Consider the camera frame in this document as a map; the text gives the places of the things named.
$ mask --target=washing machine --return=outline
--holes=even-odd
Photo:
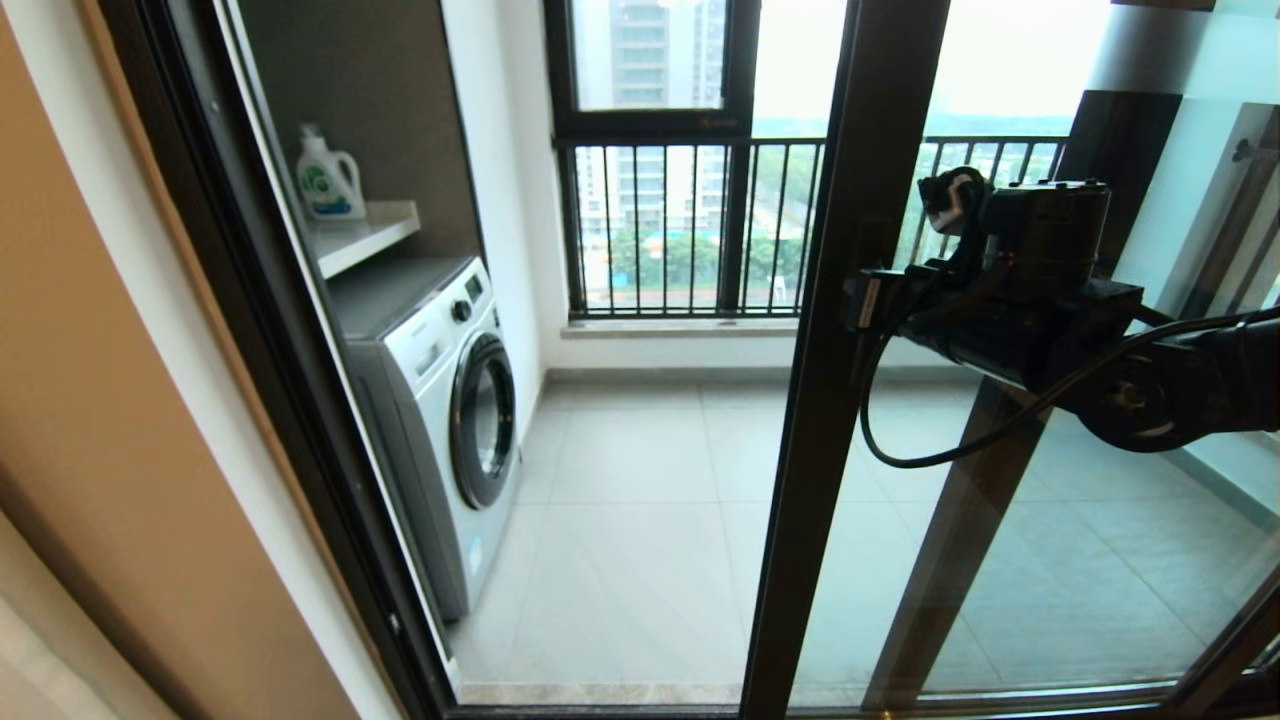
[[[456,620],[480,596],[517,479],[516,388],[489,275],[477,258],[390,258],[329,291],[412,560]]]

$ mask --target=gray floor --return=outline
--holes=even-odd
[[[974,388],[877,387],[878,441],[955,445]],[[549,386],[493,575],[449,628],[461,700],[737,702],[785,402],[781,384]],[[946,475],[852,450],[794,705],[860,701]],[[1277,559],[1164,459],[1057,413],[927,689],[1175,675]]]

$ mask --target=balcony railing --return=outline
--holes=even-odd
[[[1051,178],[1065,141],[925,137],[915,177]],[[823,151],[822,138],[561,147],[571,315],[797,315]],[[913,187],[895,266],[948,250]]]

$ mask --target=laundry detergent bottle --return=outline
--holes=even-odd
[[[298,188],[307,214],[316,220],[360,220],[365,199],[360,192],[360,169],[349,152],[329,150],[320,127],[302,126],[302,156],[298,158]]]

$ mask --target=shelf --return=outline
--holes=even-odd
[[[366,202],[364,220],[307,220],[311,247],[325,279],[367,260],[421,228],[417,204]]]

